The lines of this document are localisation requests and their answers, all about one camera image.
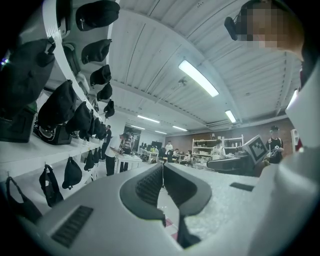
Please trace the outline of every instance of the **ceiling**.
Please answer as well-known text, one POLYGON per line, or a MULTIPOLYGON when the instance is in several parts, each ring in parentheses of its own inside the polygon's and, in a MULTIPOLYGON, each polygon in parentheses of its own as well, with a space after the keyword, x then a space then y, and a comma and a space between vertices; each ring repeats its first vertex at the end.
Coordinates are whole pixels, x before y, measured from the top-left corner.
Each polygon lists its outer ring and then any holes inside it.
MULTIPOLYGON (((210 131, 208 124, 216 122, 228 128, 226 110, 243 124, 281 115, 300 85, 301 63, 292 54, 230 38, 224 19, 234 18, 246 1, 120 0, 119 19, 109 31, 107 60, 116 114, 125 113, 128 124, 168 134, 181 132, 174 125, 191 132, 210 131), (179 70, 183 60, 195 66, 219 95, 212 98, 179 70)), ((75 8, 88 2, 94 1, 73 1, 75 8)), ((108 28, 93 29, 86 37, 72 30, 66 40, 82 49, 107 34, 108 28)), ((89 81, 90 74, 105 64, 82 65, 81 71, 89 81)), ((100 111, 105 105, 99 103, 100 111)))

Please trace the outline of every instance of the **vr headset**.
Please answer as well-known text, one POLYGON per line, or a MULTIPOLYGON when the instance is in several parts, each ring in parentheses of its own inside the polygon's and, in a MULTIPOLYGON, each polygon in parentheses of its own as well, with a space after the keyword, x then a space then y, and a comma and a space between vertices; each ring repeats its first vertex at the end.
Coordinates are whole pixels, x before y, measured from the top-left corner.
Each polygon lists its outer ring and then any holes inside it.
MULTIPOLYGON (((247 15, 252 15, 252 7, 254 4, 261 3, 261 0, 250 0, 241 6, 239 14, 235 18, 227 17, 224 20, 224 26, 228 30, 230 37, 234 41, 253 41, 254 36, 248 34, 247 15)), ((289 8, 280 0, 272 0, 272 4, 279 9, 288 11, 289 8)))

